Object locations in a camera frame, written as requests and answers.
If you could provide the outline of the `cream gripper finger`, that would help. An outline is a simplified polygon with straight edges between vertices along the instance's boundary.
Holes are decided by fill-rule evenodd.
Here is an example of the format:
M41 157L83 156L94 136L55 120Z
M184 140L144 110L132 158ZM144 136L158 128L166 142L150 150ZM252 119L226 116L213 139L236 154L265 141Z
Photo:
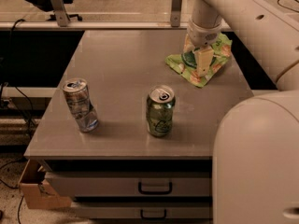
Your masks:
M190 37L188 35L185 36L185 41L184 41L184 48L183 48L183 52L191 52L195 50L195 46L192 43Z
M196 71L199 77L207 74L212 63L214 50L210 46L202 46L193 52L196 61Z

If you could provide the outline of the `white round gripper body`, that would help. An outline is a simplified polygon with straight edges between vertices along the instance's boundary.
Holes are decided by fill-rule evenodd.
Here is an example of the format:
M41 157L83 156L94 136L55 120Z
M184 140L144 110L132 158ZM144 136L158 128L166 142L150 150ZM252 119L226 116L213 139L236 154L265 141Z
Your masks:
M203 28L198 26L192 19L189 19L187 34L195 47L208 46L213 44L221 31L221 25L214 28Z

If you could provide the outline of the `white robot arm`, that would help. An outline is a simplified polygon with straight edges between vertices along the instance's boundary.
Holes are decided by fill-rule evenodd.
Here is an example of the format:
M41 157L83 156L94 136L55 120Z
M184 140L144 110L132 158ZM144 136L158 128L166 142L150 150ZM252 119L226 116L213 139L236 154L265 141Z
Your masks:
M222 119L213 148L213 224L298 224L299 25L264 0L195 0L188 34L225 20L276 85Z

